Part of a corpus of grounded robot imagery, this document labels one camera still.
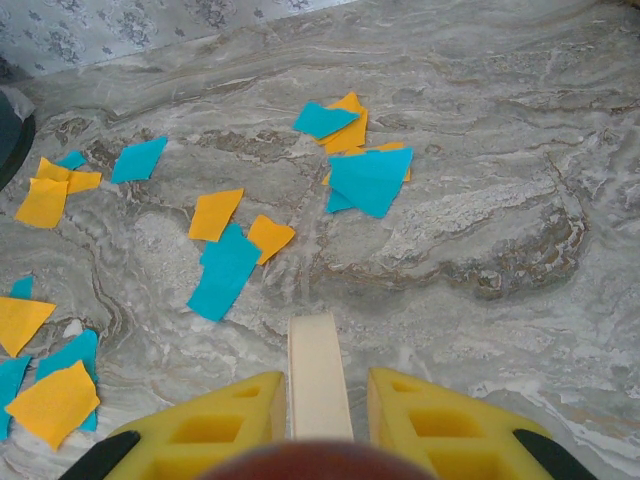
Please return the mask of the large orange paper scrap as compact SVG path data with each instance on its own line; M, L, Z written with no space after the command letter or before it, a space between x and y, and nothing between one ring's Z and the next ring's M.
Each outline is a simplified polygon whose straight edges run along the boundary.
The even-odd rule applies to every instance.
M79 360L18 394L5 411L57 451L99 404L96 386Z

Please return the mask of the cream hand brush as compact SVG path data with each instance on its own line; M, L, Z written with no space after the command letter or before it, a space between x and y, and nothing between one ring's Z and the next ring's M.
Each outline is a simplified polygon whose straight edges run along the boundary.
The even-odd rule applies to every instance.
M291 435L295 440L354 439L334 317L294 317L288 333Z

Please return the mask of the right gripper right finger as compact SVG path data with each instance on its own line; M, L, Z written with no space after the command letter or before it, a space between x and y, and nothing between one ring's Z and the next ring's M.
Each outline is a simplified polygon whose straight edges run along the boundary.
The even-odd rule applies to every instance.
M438 480L598 480L536 422L389 368L372 368L373 444Z

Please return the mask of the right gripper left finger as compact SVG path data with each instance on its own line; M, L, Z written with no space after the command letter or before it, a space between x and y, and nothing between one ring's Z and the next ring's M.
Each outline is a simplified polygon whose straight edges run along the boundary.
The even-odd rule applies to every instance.
M285 427L284 374L265 372L121 426L59 480L195 480Z

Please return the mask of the dark blue trash bin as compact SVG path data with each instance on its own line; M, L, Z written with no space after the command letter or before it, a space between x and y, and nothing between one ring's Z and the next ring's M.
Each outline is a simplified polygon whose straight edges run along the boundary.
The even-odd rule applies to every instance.
M0 85L0 191L26 159L36 133L35 105L20 90Z

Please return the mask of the large blue paper scrap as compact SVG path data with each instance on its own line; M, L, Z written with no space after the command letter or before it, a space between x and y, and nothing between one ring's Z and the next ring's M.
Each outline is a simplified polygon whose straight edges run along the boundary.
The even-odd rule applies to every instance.
M398 195L413 159L412 148L330 157L329 186L365 214L383 218Z

